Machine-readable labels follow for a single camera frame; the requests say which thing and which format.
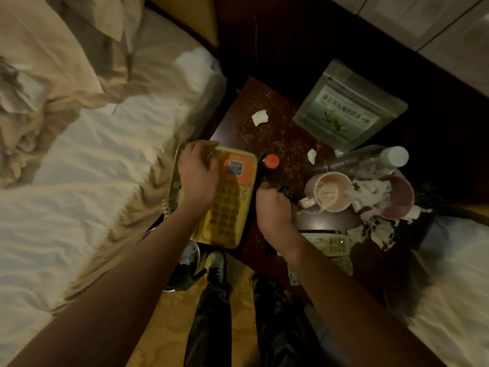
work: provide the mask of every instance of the hand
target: hand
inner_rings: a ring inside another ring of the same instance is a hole
[[[281,230],[292,227],[290,201],[275,188],[263,182],[256,192],[256,216],[258,227],[265,239],[274,246],[274,239]]]
[[[219,142],[198,140],[188,143],[179,159],[179,174],[183,189],[183,201],[200,214],[207,211],[216,197],[219,184],[219,160],[212,157],[210,167],[204,163],[209,148]]]

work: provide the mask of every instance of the dark wood headboard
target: dark wood headboard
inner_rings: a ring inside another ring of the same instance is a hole
[[[489,203],[489,99],[331,0],[214,0],[230,85],[249,75],[301,104],[333,58],[409,104],[367,144],[402,145],[407,175]]]

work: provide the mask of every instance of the forearm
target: forearm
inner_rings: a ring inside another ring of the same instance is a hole
[[[124,364],[200,218],[201,212],[182,204],[46,326],[9,366]]]
[[[354,366],[443,366],[397,318],[356,281],[310,244],[295,228],[276,239],[334,340]]]

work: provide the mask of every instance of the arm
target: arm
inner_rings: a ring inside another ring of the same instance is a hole
[[[290,202],[284,195],[263,183],[256,209],[266,240],[300,279],[353,366],[444,366],[394,315],[292,226]]]
[[[184,202],[132,252],[48,324],[9,364],[107,367],[125,365],[158,299],[219,183],[217,159],[210,169],[206,146],[183,151],[179,172]]]

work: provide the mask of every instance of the qr code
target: qr code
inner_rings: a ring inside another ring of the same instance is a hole
[[[229,173],[235,174],[237,177],[240,177],[243,173],[243,166],[245,164],[243,162],[238,161],[229,161]]]

